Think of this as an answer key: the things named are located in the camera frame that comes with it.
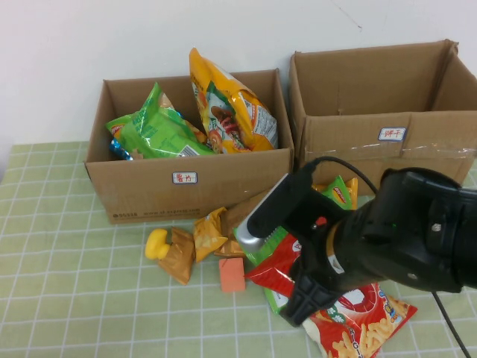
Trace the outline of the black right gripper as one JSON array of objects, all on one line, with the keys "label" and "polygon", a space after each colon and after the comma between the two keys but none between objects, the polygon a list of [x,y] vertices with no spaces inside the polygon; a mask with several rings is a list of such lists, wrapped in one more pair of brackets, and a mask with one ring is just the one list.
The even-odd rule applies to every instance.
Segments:
[{"label": "black right gripper", "polygon": [[317,280],[336,280],[343,269],[336,265],[334,235],[336,225],[347,211],[336,203],[331,192],[310,186],[287,186],[280,191],[280,223],[287,234],[279,244],[279,270],[294,288],[280,316],[299,327],[320,310],[338,300],[338,292]]}]

